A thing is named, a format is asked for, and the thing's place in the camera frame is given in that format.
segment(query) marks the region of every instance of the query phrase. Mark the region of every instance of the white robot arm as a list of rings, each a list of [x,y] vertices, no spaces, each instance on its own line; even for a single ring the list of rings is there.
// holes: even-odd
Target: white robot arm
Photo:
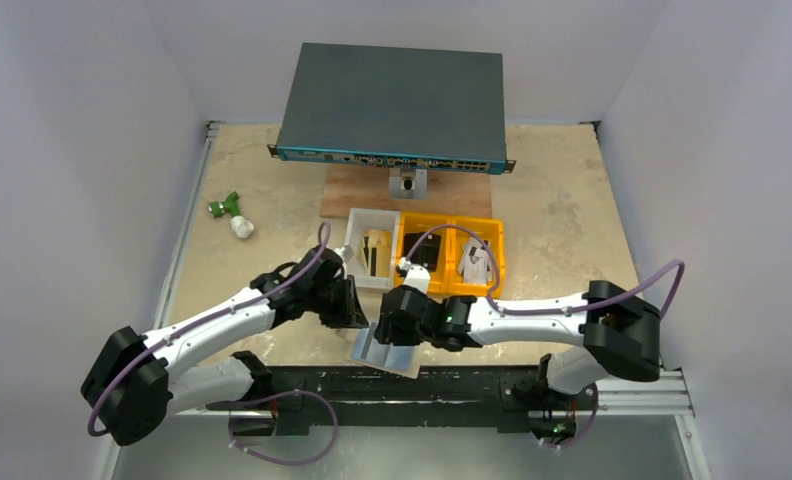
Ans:
[[[166,416],[216,402],[263,397],[263,382],[258,385],[258,379],[269,372],[249,352],[238,352],[218,365],[197,365],[228,345],[306,311],[319,314],[328,328],[368,325],[354,279],[344,273],[341,254],[314,248],[300,264],[282,267],[290,266],[288,277],[296,281],[289,282],[289,287],[284,286],[288,281],[279,267],[191,319],[142,336],[130,327],[111,335],[81,387],[94,409],[93,420],[98,416],[107,427],[97,433],[109,432],[119,445],[130,445],[151,433]],[[587,292],[550,300],[492,305],[485,298],[454,296],[438,303],[425,294],[428,271],[418,265],[407,270],[405,283],[382,298],[374,332],[381,343],[427,341],[450,351],[508,341],[569,344],[573,348],[541,359],[540,372],[548,391],[561,395],[575,395],[607,375],[637,381],[659,377],[660,314],[637,297],[572,314],[508,313],[545,308],[567,311],[623,292],[609,282],[591,282]]]

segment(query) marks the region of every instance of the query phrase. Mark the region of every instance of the wooden platform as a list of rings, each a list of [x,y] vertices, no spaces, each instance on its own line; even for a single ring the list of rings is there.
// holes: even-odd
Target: wooden platform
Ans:
[[[493,217],[490,175],[431,170],[428,172],[428,198],[424,200],[390,198],[389,176],[387,168],[329,165],[320,216],[348,218],[349,209],[357,207]]]

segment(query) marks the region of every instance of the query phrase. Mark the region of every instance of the green object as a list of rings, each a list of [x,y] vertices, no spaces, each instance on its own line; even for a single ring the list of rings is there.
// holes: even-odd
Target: green object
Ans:
[[[219,218],[226,213],[230,213],[232,217],[236,217],[240,215],[240,207],[237,205],[237,199],[240,198],[240,195],[237,195],[237,192],[231,192],[225,197],[225,200],[221,202],[210,202],[208,204],[208,211],[213,218]]]

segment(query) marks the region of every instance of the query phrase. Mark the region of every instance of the beige floor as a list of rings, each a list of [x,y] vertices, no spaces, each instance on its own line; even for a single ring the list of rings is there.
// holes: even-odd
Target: beige floor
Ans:
[[[170,323],[231,297],[258,274],[297,261],[316,244],[325,165],[281,162],[266,144],[277,125],[223,125],[190,232]],[[549,298],[608,279],[630,288],[637,277],[593,129],[584,125],[507,128],[513,174],[492,178],[493,212],[505,222],[507,278],[503,299]],[[237,239],[228,218],[203,208],[232,190],[255,234]],[[342,244],[346,220],[331,220],[331,246]],[[380,294],[362,294],[377,317]],[[352,335],[340,335],[305,315],[230,346],[208,362],[251,350],[272,365],[344,365]],[[426,365],[533,364],[564,345],[506,343],[449,353],[423,347]]]

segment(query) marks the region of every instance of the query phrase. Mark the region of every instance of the orange bin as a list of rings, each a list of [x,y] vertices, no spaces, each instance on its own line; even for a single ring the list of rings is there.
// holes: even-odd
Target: orange bin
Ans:
[[[499,298],[505,282],[505,229],[501,220],[402,212],[399,222],[399,239],[396,246],[398,257],[395,261],[398,263],[399,258],[404,253],[405,234],[424,233],[428,229],[444,223],[469,228],[478,234],[482,240],[490,242],[490,249],[496,257],[501,273],[500,287],[493,292],[493,297]],[[458,273],[458,263],[463,255],[463,247],[467,243],[469,235],[452,228],[438,230],[435,233],[443,238],[441,239],[440,255],[437,258],[437,268],[434,272],[431,272],[431,283],[428,287],[428,293],[435,295],[475,295],[477,297],[487,295],[487,291],[493,285],[495,279],[492,278],[487,285],[474,285],[464,283],[463,275]],[[395,272],[394,275],[393,286],[397,287],[403,283],[404,279],[395,274]]]

